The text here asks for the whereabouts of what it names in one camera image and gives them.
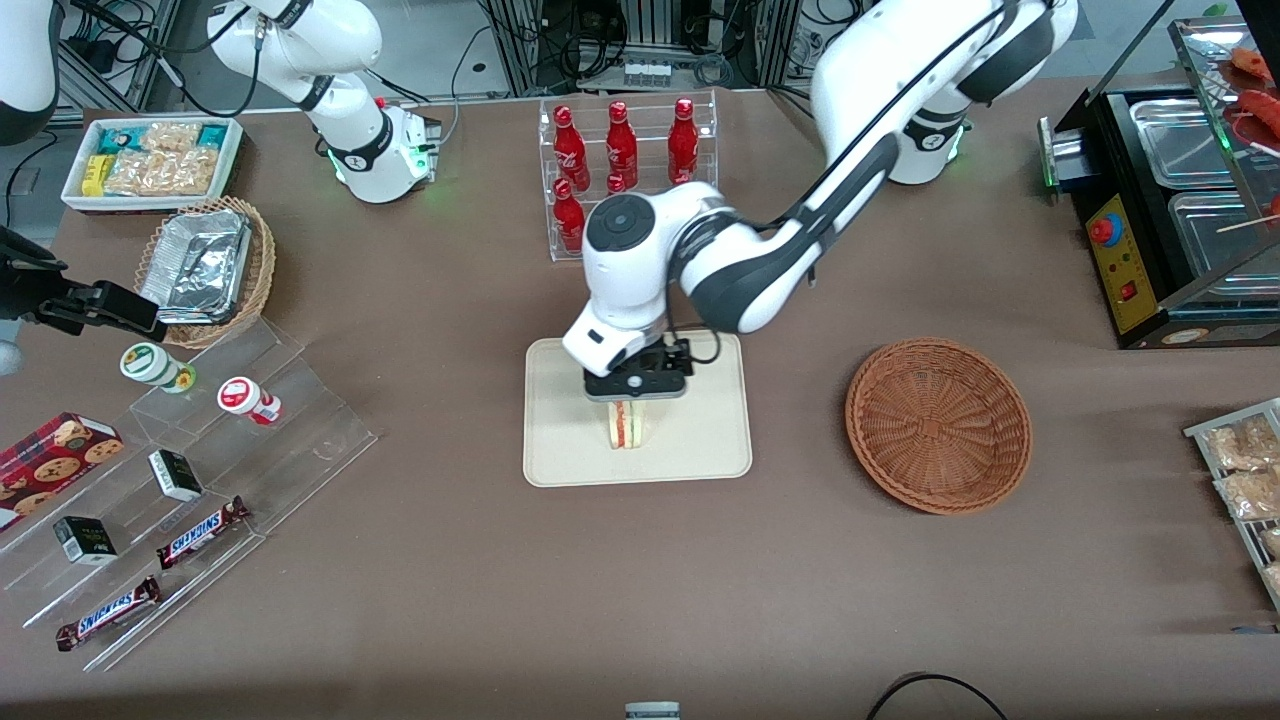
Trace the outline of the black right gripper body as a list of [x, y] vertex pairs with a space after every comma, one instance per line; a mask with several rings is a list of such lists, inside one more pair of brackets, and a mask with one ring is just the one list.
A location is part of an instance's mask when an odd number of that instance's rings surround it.
[[1, 228], [1, 319], [46, 324], [78, 336], [83, 328], [100, 325], [73, 293], [84, 288], [68, 281], [67, 264], [24, 236]]

